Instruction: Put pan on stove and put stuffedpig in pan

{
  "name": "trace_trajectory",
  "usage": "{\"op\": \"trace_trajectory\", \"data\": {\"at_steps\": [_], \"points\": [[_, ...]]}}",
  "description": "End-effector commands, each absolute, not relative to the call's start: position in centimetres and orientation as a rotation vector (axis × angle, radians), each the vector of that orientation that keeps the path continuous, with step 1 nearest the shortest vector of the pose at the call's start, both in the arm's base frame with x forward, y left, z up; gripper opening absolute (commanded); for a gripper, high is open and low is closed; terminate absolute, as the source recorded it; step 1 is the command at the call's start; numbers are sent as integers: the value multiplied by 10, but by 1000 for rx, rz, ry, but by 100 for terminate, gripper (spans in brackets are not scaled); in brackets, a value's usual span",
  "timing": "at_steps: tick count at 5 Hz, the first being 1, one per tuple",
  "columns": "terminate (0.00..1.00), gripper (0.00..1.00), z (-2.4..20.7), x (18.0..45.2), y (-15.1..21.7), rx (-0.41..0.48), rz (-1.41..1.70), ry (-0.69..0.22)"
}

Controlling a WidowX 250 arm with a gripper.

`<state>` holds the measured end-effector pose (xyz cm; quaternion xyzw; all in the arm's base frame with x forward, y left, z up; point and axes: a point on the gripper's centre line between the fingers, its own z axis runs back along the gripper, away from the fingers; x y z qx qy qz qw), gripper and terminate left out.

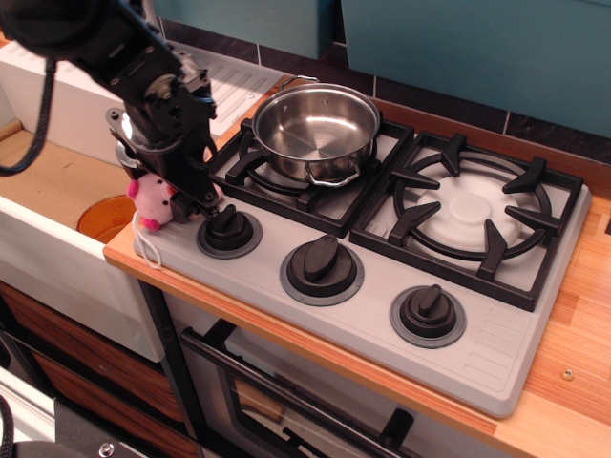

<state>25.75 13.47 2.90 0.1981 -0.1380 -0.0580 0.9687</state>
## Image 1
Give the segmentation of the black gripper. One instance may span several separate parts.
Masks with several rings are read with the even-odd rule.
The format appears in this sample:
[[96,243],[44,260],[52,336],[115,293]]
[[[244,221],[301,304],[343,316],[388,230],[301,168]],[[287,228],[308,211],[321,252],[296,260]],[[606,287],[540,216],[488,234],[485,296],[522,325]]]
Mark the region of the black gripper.
[[107,111],[111,133],[122,145],[117,154],[130,171],[155,174],[174,187],[173,220],[185,223],[217,210],[214,187],[203,154],[216,152],[209,121],[216,106],[208,90],[131,91],[118,94],[125,108]]

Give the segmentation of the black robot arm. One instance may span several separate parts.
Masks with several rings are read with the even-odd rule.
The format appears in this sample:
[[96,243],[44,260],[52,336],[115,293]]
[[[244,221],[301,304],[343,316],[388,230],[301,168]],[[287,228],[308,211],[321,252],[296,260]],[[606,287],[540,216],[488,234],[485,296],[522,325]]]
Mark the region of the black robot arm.
[[132,1],[4,1],[1,27],[46,60],[37,128],[28,151],[4,177],[38,158],[51,117],[56,65],[68,61],[119,97],[125,109],[109,113],[113,136],[139,167],[177,190],[174,217],[218,213],[220,192],[206,153],[215,154],[210,122],[216,116],[207,73],[175,51]]

